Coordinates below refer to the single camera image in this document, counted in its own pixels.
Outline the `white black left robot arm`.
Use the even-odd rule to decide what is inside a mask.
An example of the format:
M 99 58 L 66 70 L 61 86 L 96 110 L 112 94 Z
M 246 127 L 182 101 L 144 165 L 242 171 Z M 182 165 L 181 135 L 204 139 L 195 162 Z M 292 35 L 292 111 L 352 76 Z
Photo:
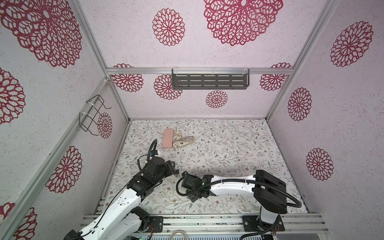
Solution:
M 176 163 L 154 156 L 113 198 L 105 211 L 80 231 L 71 230 L 65 240 L 123 240 L 148 227 L 149 213 L 140 207 L 161 181 L 178 174 Z

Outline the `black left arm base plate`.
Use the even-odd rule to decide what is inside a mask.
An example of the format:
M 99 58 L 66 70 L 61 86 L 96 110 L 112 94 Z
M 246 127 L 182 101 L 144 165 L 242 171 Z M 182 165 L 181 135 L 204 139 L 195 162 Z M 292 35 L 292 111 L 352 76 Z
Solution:
M 163 216 L 149 216 L 142 221 L 144 233 L 162 233 L 164 225 Z

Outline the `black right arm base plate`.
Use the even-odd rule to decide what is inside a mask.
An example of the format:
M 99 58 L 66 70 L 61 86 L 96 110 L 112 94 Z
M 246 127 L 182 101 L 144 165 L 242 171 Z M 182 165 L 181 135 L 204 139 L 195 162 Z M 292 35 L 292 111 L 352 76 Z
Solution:
M 272 231 L 284 232 L 286 229 L 280 215 L 278 215 L 277 220 L 278 220 L 278 223 L 272 228 Z M 245 232 L 261 232 L 263 230 L 270 228 L 274 223 L 273 222 L 272 224 L 268 224 L 268 223 L 262 222 L 260 220 L 259 215 L 242 216 L 242 222 L 243 222 Z

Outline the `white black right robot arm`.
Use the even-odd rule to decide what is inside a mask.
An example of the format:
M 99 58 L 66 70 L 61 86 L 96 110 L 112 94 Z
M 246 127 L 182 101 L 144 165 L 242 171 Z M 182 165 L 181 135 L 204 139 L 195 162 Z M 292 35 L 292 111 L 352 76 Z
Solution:
M 177 193 L 192 202 L 201 198 L 221 195 L 253 197 L 261 205 L 262 220 L 272 224 L 277 215 L 288 213 L 286 190 L 282 180 L 263 170 L 241 178 L 205 175 L 202 178 L 184 172 L 177 182 Z

